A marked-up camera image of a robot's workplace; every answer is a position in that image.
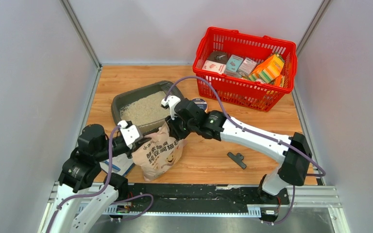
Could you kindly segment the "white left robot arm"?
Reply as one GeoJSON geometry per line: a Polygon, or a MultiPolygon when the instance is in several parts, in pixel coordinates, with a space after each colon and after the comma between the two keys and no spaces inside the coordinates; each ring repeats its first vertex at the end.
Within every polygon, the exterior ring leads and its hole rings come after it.
{"type": "Polygon", "coordinates": [[[131,158],[148,141],[130,121],[121,121],[110,136],[100,124],[85,126],[62,166],[42,232],[87,233],[110,205],[134,200],[127,178],[113,172],[112,159],[131,158]]]}

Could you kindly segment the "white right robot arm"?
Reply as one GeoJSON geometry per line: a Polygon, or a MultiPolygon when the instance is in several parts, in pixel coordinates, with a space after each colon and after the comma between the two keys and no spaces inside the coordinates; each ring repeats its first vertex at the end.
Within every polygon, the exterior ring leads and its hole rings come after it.
{"type": "Polygon", "coordinates": [[[257,190],[263,203],[270,203],[286,186],[303,186],[311,163],[311,150],[306,137],[301,133],[294,135],[275,134],[247,125],[223,112],[205,112],[193,101],[169,96],[162,99],[161,106],[169,109],[165,121],[170,136],[185,139],[195,133],[205,139],[230,142],[265,154],[279,166],[264,176],[257,190]]]}

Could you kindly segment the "black bag clip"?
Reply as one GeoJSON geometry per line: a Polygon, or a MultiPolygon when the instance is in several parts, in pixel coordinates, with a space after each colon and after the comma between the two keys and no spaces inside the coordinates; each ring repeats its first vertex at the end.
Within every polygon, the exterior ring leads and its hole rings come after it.
{"type": "Polygon", "coordinates": [[[228,152],[227,156],[242,169],[246,169],[247,165],[243,162],[244,156],[241,153],[233,154],[231,152],[228,152]]]}

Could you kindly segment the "pink cat litter bag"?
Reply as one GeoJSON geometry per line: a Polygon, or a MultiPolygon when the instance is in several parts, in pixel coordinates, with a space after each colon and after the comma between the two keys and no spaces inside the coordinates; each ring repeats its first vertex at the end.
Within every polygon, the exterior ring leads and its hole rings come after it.
{"type": "Polygon", "coordinates": [[[134,164],[141,167],[144,180],[150,182],[166,173],[181,159],[186,141],[171,137],[167,123],[146,138],[149,141],[133,152],[132,158],[134,164]]]}

